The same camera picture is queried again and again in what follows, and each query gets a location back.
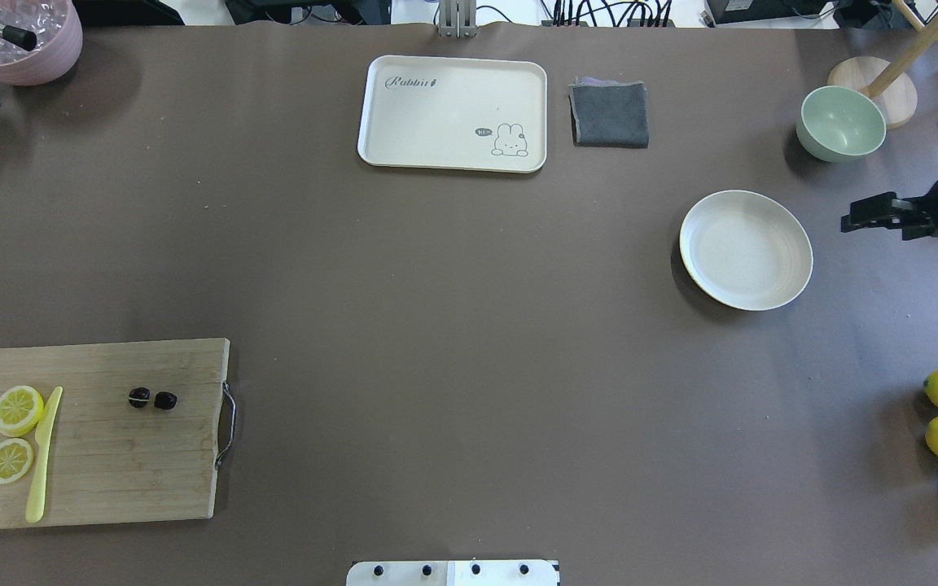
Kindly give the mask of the cream round plate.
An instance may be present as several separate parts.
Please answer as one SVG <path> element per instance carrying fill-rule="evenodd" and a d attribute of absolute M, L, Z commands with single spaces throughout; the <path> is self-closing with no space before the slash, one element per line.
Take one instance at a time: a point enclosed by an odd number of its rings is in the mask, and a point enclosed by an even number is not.
<path fill-rule="evenodd" d="M 792 303 L 811 281 L 810 238 L 784 205 L 752 190 L 719 190 L 682 219 L 685 270 L 727 307 L 768 311 Z"/>

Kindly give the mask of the cream rabbit tray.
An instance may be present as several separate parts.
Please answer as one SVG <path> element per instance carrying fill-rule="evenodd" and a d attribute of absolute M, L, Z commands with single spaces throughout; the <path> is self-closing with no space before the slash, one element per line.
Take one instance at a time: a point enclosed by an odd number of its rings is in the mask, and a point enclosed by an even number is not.
<path fill-rule="evenodd" d="M 377 57 L 358 155 L 380 167 L 536 172 L 547 159 L 547 90 L 533 62 Z"/>

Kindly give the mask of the dark cherry right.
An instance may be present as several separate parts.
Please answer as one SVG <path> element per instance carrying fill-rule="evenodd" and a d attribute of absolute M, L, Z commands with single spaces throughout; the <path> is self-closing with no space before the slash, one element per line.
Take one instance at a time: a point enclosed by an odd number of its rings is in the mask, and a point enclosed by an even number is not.
<path fill-rule="evenodd" d="M 178 397 L 169 391 L 160 391 L 154 396 L 153 405 L 156 409 L 174 409 L 178 404 Z"/>

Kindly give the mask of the mint green bowl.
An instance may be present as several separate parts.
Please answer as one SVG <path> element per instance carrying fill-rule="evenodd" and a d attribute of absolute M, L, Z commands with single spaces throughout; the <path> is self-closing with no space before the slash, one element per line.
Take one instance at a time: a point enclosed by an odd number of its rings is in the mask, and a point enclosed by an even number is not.
<path fill-rule="evenodd" d="M 888 129 L 874 101 L 857 90 L 824 85 L 800 105 L 796 137 L 805 151 L 827 163 L 862 159 L 882 147 Z"/>

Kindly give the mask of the wooden cup stand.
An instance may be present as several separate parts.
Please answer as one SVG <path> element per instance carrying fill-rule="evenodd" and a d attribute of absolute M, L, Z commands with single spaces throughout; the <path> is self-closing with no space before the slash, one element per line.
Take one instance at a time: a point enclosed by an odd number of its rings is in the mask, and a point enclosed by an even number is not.
<path fill-rule="evenodd" d="M 827 77 L 828 85 L 856 90 L 870 98 L 882 112 L 888 130 L 899 129 L 915 114 L 917 90 L 907 70 L 931 45 L 938 42 L 938 12 L 930 22 L 924 24 L 904 1 L 893 1 L 892 5 L 915 30 L 915 37 L 908 47 L 892 62 L 871 56 L 850 57 L 838 63 Z"/>

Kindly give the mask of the grey folded cloth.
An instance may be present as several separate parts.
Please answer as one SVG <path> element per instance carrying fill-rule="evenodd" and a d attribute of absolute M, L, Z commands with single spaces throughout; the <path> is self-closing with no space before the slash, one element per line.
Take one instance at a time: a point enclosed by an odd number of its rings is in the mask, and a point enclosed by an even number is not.
<path fill-rule="evenodd" d="M 584 77 L 569 86 L 574 142 L 584 147 L 649 146 L 647 86 Z"/>

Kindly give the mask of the bamboo cutting board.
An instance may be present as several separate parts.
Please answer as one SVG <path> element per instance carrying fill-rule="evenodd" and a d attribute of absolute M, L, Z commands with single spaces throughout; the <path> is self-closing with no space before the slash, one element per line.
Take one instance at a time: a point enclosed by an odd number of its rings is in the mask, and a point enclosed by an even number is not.
<path fill-rule="evenodd" d="M 211 518 L 229 360 L 224 338 L 0 348 L 0 396 L 64 387 L 38 526 Z M 128 404 L 134 388 L 151 391 L 147 407 Z M 174 409 L 154 408 L 160 391 Z M 30 483 L 0 485 L 0 529 L 29 528 Z"/>

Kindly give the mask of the pink bowl with ice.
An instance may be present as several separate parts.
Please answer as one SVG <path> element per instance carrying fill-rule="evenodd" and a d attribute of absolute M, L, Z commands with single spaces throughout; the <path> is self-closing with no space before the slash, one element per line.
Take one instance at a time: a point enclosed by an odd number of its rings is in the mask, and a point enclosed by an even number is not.
<path fill-rule="evenodd" d="M 56 81 L 78 62 L 81 19 L 71 1 L 0 1 L 0 82 Z"/>

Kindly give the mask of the lemon slice near edge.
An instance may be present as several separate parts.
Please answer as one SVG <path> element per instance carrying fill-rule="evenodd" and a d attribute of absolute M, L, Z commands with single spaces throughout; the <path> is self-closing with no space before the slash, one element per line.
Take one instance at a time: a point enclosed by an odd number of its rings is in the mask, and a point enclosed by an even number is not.
<path fill-rule="evenodd" d="M 31 386 L 19 385 L 0 396 L 0 434 L 16 438 L 26 435 L 42 419 L 45 401 Z"/>

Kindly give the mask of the yellow plastic knife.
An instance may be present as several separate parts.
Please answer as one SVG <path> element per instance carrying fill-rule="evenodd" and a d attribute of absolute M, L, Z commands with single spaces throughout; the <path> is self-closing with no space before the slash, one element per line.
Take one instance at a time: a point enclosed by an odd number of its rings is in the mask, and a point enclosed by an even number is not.
<path fill-rule="evenodd" d="M 42 412 L 42 418 L 36 426 L 36 435 L 34 435 L 37 445 L 36 464 L 34 464 L 33 478 L 24 512 L 25 522 L 29 524 L 41 522 L 45 514 L 52 435 L 55 430 L 57 409 L 59 409 L 63 395 L 63 386 L 53 389 Z"/>

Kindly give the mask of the aluminium frame post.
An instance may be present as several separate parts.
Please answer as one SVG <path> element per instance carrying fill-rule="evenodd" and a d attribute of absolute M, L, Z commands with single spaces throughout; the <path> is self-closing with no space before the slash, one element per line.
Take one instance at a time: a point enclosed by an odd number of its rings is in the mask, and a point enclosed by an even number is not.
<path fill-rule="evenodd" d="M 436 11 L 436 26 L 440 37 L 476 37 L 476 0 L 440 0 Z"/>

